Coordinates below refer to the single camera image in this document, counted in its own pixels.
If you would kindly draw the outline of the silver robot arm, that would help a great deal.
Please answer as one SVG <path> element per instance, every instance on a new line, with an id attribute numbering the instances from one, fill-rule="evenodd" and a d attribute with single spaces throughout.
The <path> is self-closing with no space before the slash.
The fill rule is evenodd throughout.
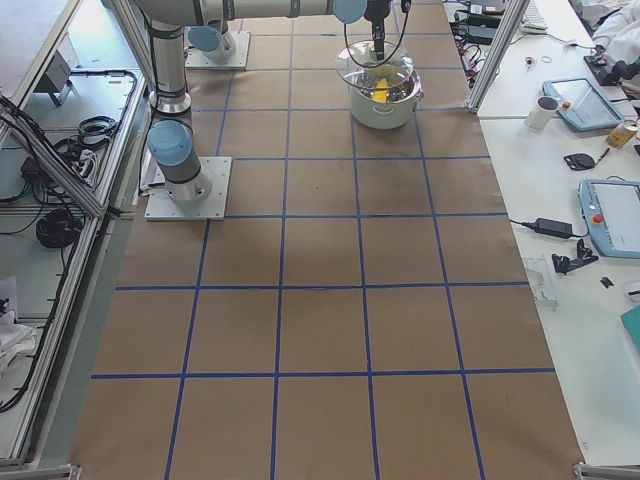
<path id="1" fill-rule="evenodd" d="M 224 63 L 236 52 L 236 41 L 229 33 L 226 20 L 211 21 L 206 25 L 187 29 L 190 43 L 215 63 Z"/>
<path id="2" fill-rule="evenodd" d="M 333 15 L 348 25 L 371 23 L 374 51 L 384 58 L 389 1 L 107 1 L 138 61 L 150 67 L 152 120 L 146 145 L 175 202 L 207 198 L 212 175 L 195 151 L 191 128 L 184 38 L 205 52 L 221 51 L 227 23 L 245 18 Z"/>

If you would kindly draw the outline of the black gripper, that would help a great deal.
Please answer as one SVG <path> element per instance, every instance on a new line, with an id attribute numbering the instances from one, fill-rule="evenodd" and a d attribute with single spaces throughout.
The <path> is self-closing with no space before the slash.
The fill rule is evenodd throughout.
<path id="1" fill-rule="evenodd" d="M 364 18 L 371 24 L 372 38 L 375 40 L 376 59 L 385 58 L 385 19 L 391 11 L 390 0 L 368 0 Z"/>

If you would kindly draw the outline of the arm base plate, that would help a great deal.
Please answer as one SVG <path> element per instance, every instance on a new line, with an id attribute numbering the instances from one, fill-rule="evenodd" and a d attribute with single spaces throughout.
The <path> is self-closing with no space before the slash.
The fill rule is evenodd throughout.
<path id="1" fill-rule="evenodd" d="M 185 66 L 190 70 L 245 71 L 251 34 L 246 31 L 227 31 L 216 50 L 203 51 L 190 45 Z"/>
<path id="2" fill-rule="evenodd" d="M 188 183 L 167 182 L 156 168 L 154 182 L 161 185 L 150 190 L 144 218 L 149 221 L 223 220 L 225 218 L 231 157 L 199 158 L 199 175 Z"/>

